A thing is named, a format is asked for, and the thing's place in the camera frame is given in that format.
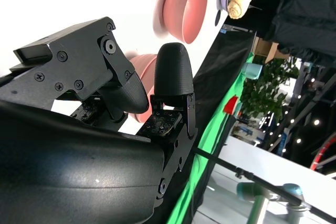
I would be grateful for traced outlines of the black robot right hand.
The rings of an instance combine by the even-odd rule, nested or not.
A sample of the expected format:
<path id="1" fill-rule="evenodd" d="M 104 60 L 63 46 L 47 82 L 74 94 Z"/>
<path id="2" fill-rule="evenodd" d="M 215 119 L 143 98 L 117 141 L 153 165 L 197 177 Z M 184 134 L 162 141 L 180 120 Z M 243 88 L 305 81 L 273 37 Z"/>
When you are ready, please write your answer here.
<path id="1" fill-rule="evenodd" d="M 1 223 L 144 223 L 197 136 L 190 59 L 164 44 L 147 95 L 109 17 L 15 50 L 1 77 Z"/>

